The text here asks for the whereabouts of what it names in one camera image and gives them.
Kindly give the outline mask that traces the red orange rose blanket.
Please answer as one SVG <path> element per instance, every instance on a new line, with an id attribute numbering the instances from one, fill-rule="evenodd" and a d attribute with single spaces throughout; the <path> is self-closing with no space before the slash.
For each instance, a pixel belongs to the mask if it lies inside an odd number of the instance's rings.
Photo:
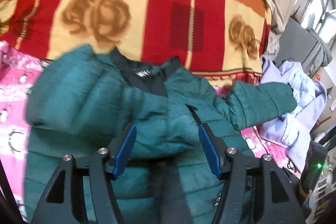
<path id="1" fill-rule="evenodd" d="M 54 60 L 82 44 L 131 60 L 181 64 L 219 86 L 261 79 L 264 0 L 1 0 L 1 39 Z"/>

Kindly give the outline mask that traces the grey cabinet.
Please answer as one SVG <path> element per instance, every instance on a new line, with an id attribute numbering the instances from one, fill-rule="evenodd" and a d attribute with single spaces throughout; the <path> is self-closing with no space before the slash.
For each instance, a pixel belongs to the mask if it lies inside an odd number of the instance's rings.
<path id="1" fill-rule="evenodd" d="M 320 67 L 328 66 L 333 57 L 329 46 L 312 28 L 304 29 L 298 21 L 289 18 L 280 36 L 280 49 L 274 60 L 279 67 L 284 61 L 295 61 L 303 71 L 312 76 Z"/>

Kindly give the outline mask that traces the pink penguin bed sheet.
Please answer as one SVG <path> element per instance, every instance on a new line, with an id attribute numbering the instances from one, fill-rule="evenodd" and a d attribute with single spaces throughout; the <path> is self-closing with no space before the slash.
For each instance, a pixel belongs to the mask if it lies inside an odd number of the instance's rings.
<path id="1" fill-rule="evenodd" d="M 28 96 L 49 62 L 19 52 L 1 41 L 1 162 L 24 220 L 24 177 L 30 126 L 25 120 Z"/>

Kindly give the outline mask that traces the green quilted puffer jacket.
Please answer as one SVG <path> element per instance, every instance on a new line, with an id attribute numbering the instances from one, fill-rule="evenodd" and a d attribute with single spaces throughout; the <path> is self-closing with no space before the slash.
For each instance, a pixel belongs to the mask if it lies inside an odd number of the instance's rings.
<path id="1" fill-rule="evenodd" d="M 236 82 L 226 96 L 173 57 L 161 65 L 132 61 L 118 50 L 84 45 L 51 63 L 31 89 L 24 200 L 28 219 L 64 155 L 89 156 L 128 123 L 137 138 L 113 183 L 126 223 L 210 223 L 222 182 L 210 171 L 198 124 L 252 156 L 241 135 L 297 106 L 283 83 Z"/>

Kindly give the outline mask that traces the lavender fleece garment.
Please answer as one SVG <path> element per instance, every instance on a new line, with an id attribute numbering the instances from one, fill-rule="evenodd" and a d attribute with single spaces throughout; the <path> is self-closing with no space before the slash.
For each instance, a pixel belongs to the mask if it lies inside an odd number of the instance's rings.
<path id="1" fill-rule="evenodd" d="M 287 149 L 287 156 L 299 172 L 305 167 L 310 145 L 310 131 L 326 106 L 325 86 L 312 80 L 295 61 L 284 61 L 279 67 L 266 56 L 260 57 L 262 84 L 279 82 L 290 85 L 297 107 L 277 119 L 262 124 L 259 135 Z"/>

